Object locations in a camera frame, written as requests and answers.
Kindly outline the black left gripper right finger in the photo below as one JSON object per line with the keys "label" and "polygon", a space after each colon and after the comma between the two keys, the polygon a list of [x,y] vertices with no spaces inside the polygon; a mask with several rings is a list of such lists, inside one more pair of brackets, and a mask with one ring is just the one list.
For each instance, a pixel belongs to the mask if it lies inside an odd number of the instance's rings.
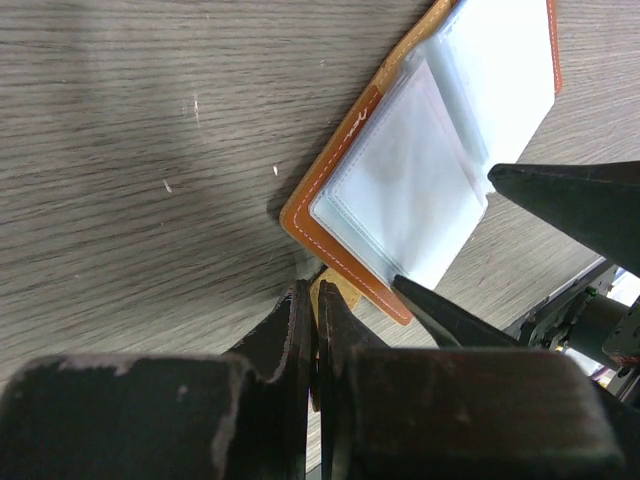
{"label": "black left gripper right finger", "polygon": [[348,359],[353,349],[387,344],[351,312],[338,287],[325,280],[319,287],[317,319],[321,474],[324,479],[347,479],[354,422]]}

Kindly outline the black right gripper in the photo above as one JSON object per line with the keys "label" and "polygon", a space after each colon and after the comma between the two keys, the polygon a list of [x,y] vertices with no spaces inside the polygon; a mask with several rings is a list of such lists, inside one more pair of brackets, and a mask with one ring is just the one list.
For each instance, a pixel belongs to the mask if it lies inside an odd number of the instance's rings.
{"label": "black right gripper", "polygon": [[488,179],[502,196],[608,260],[526,311],[506,327],[508,335],[401,275],[394,294],[440,348],[555,351],[611,394],[637,395],[639,163],[497,164]]}

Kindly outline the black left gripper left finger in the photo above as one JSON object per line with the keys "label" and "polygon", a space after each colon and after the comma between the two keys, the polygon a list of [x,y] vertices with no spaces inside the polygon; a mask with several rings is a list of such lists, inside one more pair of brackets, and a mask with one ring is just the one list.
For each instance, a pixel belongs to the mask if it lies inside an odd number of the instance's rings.
{"label": "black left gripper left finger", "polygon": [[310,284],[297,280],[223,354],[224,479],[303,479],[315,347]]}

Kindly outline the brown leather card holder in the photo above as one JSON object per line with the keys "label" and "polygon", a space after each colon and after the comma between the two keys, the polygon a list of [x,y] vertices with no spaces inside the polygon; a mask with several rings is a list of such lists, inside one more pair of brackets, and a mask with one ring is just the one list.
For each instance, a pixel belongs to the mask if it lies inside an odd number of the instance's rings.
{"label": "brown leather card holder", "polygon": [[281,210],[283,229],[399,324],[395,277],[434,288],[562,88],[552,1],[435,1]]}

